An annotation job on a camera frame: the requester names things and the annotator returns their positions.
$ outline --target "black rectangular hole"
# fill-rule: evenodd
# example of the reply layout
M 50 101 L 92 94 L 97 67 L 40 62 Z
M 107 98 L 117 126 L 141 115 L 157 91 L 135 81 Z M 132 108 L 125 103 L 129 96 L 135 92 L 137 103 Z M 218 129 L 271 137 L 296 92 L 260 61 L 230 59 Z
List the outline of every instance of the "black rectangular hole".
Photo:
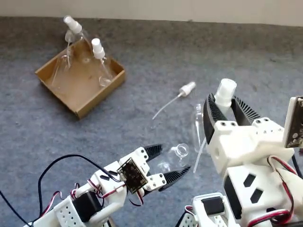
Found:
M 255 189 L 254 193 L 252 194 L 250 201 L 251 203 L 257 203 L 262 195 L 263 191 L 260 189 Z
M 253 174 L 248 174 L 248 176 L 246 177 L 245 181 L 244 181 L 244 186 L 246 188 L 250 187 L 251 184 L 254 182 L 256 176 Z

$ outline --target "bottle neck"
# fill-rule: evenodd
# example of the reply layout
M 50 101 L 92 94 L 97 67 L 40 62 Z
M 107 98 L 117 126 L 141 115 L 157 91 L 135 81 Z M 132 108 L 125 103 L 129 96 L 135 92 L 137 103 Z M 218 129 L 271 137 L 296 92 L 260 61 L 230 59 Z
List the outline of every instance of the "bottle neck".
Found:
M 179 158 L 184 158 L 188 155 L 188 148 L 187 145 L 184 144 L 179 144 L 176 148 L 175 148 L 175 154 L 179 157 Z
M 197 104 L 197 105 L 195 106 L 195 110 L 196 110 L 196 113 L 197 113 L 197 114 L 202 113 L 202 105 L 201 105 L 201 104 Z

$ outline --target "gripper jaw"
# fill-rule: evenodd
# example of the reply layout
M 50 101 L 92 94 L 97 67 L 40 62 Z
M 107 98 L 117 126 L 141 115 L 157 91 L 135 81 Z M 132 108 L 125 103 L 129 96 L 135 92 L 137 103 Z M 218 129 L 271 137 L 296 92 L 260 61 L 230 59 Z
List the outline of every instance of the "gripper jaw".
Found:
M 163 176 L 164 177 L 164 181 L 165 184 L 160 187 L 160 188 L 155 188 L 154 190 L 146 190 L 144 188 L 144 196 L 148 195 L 149 193 L 155 191 L 155 190 L 158 190 L 158 191 L 164 191 L 166 189 L 168 189 L 169 187 L 171 187 L 174 183 L 176 183 L 177 181 L 179 181 L 182 177 L 184 177 L 185 174 L 187 174 L 189 172 L 189 169 L 190 169 L 191 166 L 185 166 L 184 168 L 182 169 L 179 169 L 179 170 L 174 170 L 174 171 L 170 171 L 170 172 L 167 172 L 167 173 L 163 173 Z
M 252 125 L 255 119 L 261 118 L 256 111 L 237 96 L 232 99 L 232 111 L 239 126 Z
M 252 125 L 255 119 L 261 118 L 256 111 L 236 96 L 232 99 L 231 108 L 239 126 Z M 228 119 L 216 105 L 213 94 L 207 97 L 204 103 L 203 113 L 205 138 L 209 144 L 214 134 L 214 125 L 216 122 L 228 121 Z
M 168 173 L 164 173 L 164 178 L 166 180 L 166 185 L 161 187 L 159 191 L 164 191 L 165 189 L 168 189 L 171 187 L 174 183 L 176 183 L 178 180 L 180 180 L 182 177 L 184 177 L 185 174 L 189 172 L 190 166 L 185 166 L 183 169 L 170 171 Z
M 227 121 L 227 118 L 215 104 L 214 95 L 211 93 L 207 97 L 203 107 L 203 124 L 206 142 L 209 144 L 214 134 L 214 125 L 217 121 Z
M 148 159 L 146 160 L 146 162 L 149 162 L 161 154 L 162 144 L 154 144 L 154 145 L 146 146 L 144 147 L 144 149 L 148 155 Z

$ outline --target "white spray nozzle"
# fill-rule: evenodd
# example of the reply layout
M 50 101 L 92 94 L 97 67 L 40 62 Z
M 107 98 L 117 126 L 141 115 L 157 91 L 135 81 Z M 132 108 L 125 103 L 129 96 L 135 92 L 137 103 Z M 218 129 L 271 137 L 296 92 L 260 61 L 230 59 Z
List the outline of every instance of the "white spray nozzle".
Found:
M 232 97 L 235 93 L 237 83 L 231 79 L 222 79 L 215 94 L 215 103 L 223 114 L 231 107 Z
M 184 85 L 182 88 L 180 88 L 179 92 L 182 96 L 188 96 L 188 94 L 196 87 L 195 82 L 190 82 L 186 85 Z
M 105 57 L 104 48 L 101 45 L 100 39 L 95 38 L 91 41 L 91 44 L 93 46 L 93 53 L 94 57 L 97 59 L 102 59 Z
M 78 34 L 82 31 L 82 26 L 79 24 L 76 20 L 74 20 L 71 16 L 67 15 L 64 17 L 63 21 L 66 23 L 66 25 L 70 28 L 70 30 Z

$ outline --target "black wire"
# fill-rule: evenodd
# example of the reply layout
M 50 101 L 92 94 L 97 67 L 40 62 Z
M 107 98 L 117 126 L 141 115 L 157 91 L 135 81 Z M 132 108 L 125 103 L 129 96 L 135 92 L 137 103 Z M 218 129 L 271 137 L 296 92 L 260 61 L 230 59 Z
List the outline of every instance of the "black wire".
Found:
M 91 159 L 89 159 L 88 157 L 84 156 L 84 155 L 80 155 L 80 154 L 69 154 L 69 155 L 64 155 L 60 158 L 57 158 L 55 161 L 53 161 L 44 171 L 43 173 L 40 175 L 39 180 L 38 180 L 38 194 L 39 194 L 39 206 L 40 206 L 40 213 L 39 213 L 39 217 L 42 215 L 43 213 L 43 202 L 42 202 L 42 192 L 41 192 L 41 181 L 42 178 L 44 177 L 44 175 L 47 173 L 47 171 L 57 162 L 59 162 L 62 159 L 68 158 L 68 157 L 80 157 L 85 159 L 86 161 L 88 161 L 89 163 L 91 163 L 92 165 L 94 165 L 95 167 L 97 167 L 98 169 L 100 169 L 102 172 L 104 172 L 106 175 L 108 175 L 109 178 L 111 178 L 113 181 L 115 182 L 121 182 L 117 179 L 115 179 L 107 170 L 105 170 L 103 167 L 99 166 L 97 163 L 95 163 L 94 161 L 92 161 Z
M 3 193 L 0 190 L 0 195 L 3 198 L 3 200 L 6 202 L 6 204 L 9 206 L 9 208 L 14 212 L 14 214 L 21 220 L 23 221 L 24 224 L 26 224 L 28 227 L 32 227 L 32 225 L 29 225 L 27 221 L 25 221 L 19 214 L 18 212 L 13 208 L 13 206 L 10 204 L 10 202 L 5 198 Z
M 299 165 L 297 163 L 297 159 L 295 158 L 294 155 L 292 156 L 292 161 L 293 161 L 294 168 L 297 171 L 298 176 L 303 179 L 303 175 L 302 175 Z

